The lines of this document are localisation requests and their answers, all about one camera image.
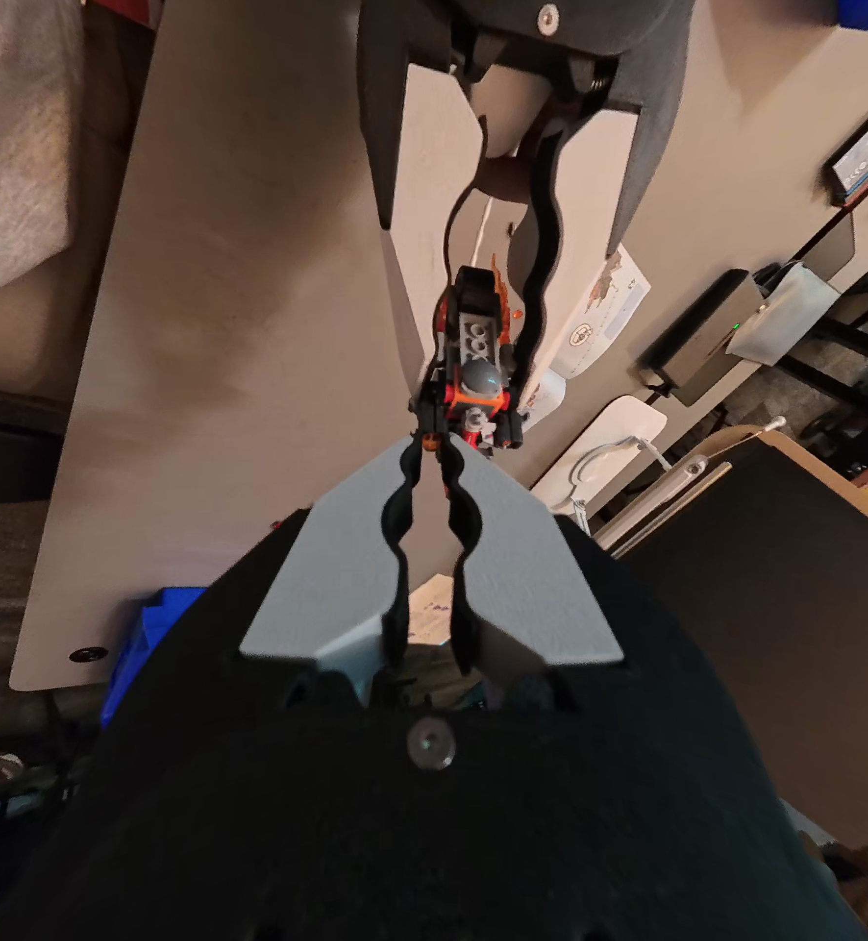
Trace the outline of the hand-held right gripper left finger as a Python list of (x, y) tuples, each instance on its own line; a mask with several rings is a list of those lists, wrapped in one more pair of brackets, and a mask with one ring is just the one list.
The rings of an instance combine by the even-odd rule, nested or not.
[(361, 702), (404, 654), (407, 561), (421, 440), (404, 437), (311, 506), (239, 651), (338, 672)]

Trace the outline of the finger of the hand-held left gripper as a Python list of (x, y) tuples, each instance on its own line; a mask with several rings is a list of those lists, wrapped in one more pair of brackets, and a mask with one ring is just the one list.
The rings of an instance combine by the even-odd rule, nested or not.
[(537, 383), (585, 320), (612, 254), (637, 124), (634, 113), (604, 109), (539, 148), (526, 213), (511, 238), (511, 287), (524, 311), (516, 383)]
[(438, 350), (436, 314), (451, 284), (451, 220), (469, 194), (484, 131), (457, 80), (407, 68), (392, 219), (381, 248), (405, 384), (415, 400)]

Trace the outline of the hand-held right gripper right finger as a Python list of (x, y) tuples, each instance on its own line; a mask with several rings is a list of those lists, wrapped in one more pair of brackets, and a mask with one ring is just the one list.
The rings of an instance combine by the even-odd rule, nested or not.
[(451, 647), (500, 688), (561, 667), (618, 665), (624, 652), (545, 503), (467, 441), (442, 441), (453, 571)]

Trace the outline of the lego instruction booklet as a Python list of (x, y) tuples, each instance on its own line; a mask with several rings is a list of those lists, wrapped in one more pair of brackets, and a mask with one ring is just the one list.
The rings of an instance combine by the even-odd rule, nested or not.
[(535, 390), (520, 408), (528, 432), (563, 403), (567, 383), (607, 352), (651, 290), (639, 265), (620, 244), (572, 315), (568, 333)]

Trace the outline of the lego motorcycle model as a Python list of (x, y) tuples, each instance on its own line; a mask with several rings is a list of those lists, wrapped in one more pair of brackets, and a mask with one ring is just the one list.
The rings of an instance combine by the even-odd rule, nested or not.
[(475, 237), (467, 245), (471, 233), (461, 231), (451, 248), (453, 281), (435, 319), (438, 350), (409, 409), (420, 441), (423, 433), (437, 433), (442, 447), (453, 433), (491, 457), (495, 450), (519, 449), (524, 439), (521, 413), (512, 408), (524, 303), (507, 271), (521, 214), (489, 197), (475, 198), (473, 206)]

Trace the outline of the person's left hand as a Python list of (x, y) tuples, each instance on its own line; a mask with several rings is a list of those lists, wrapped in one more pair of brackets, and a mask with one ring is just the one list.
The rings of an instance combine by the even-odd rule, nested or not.
[(531, 199), (532, 172), (537, 149), (515, 155), (484, 157), (476, 170), (473, 188), (503, 202), (526, 205)]

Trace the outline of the white metal stand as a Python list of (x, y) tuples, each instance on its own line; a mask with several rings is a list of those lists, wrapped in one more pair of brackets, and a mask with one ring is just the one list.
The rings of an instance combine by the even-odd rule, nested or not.
[[(619, 558), (638, 547), (681, 509), (732, 471), (728, 461), (696, 453), (671, 464), (655, 447), (667, 418), (631, 396), (606, 406), (532, 487), (551, 511), (568, 516), (599, 547)], [(636, 456), (654, 458), (657, 480), (594, 534), (590, 504)]]

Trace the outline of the black charger box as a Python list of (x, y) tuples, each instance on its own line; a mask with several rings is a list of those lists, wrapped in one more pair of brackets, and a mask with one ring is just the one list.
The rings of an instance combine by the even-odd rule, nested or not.
[(655, 376), (653, 394), (692, 406), (741, 359), (727, 347), (765, 300), (751, 272), (722, 274), (648, 351), (644, 367)]

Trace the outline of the red plastic wrapper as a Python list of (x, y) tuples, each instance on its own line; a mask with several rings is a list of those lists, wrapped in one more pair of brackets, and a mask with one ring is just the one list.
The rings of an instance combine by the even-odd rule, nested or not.
[(160, 23), (165, 1), (141, 0), (141, 1), (85, 1), (84, 3), (96, 3), (107, 8), (119, 16), (122, 16), (131, 22), (142, 25), (150, 30), (157, 30)]

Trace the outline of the person's grey hoodie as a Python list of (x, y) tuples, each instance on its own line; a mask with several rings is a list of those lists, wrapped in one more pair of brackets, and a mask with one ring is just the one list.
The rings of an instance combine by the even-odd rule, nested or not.
[(0, 288), (71, 241), (82, 6), (0, 1)]

